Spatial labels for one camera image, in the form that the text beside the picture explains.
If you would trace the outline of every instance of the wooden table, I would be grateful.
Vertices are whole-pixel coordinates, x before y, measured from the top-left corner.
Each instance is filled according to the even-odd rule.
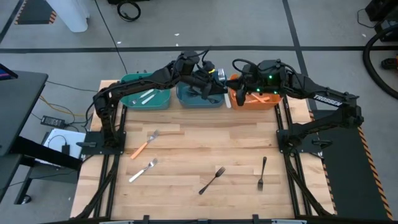
[[[115,81],[103,80],[100,88],[112,82]],[[293,122],[310,121],[305,100],[289,98],[289,104]],[[98,131],[100,127],[95,114],[91,130]],[[129,156],[156,129],[160,130],[159,137],[131,160]],[[168,110],[128,110],[126,149],[119,163],[112,219],[142,220],[143,215],[157,220],[250,219],[252,214],[260,218],[293,218],[276,129],[274,110],[235,111],[225,105],[217,109],[184,109],[174,89]],[[257,181],[264,156],[268,160],[263,191],[259,192]],[[159,163],[154,168],[133,183],[128,182],[155,157]],[[309,154],[301,154],[301,160],[308,188],[333,213],[321,160]],[[102,161],[103,156],[93,156],[83,164],[71,217],[78,215],[96,192]],[[199,195],[198,191],[222,166],[225,173]],[[102,215],[107,192],[104,195]],[[301,194],[297,195],[303,213]]]

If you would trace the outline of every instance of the silver fork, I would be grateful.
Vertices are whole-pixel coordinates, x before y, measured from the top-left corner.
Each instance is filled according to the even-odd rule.
[[[218,80],[223,83],[226,81],[226,76],[225,76],[223,68],[218,69]],[[225,100],[226,107],[231,108],[231,101],[229,100],[228,93],[224,93],[224,100]]]
[[[152,168],[156,165],[157,163],[157,159],[155,158],[153,161],[151,161],[147,167],[143,168],[142,170],[140,170],[138,173],[136,173],[134,176],[132,176],[129,179],[129,182],[133,182],[135,179],[137,179],[141,174],[143,174],[147,169]]]

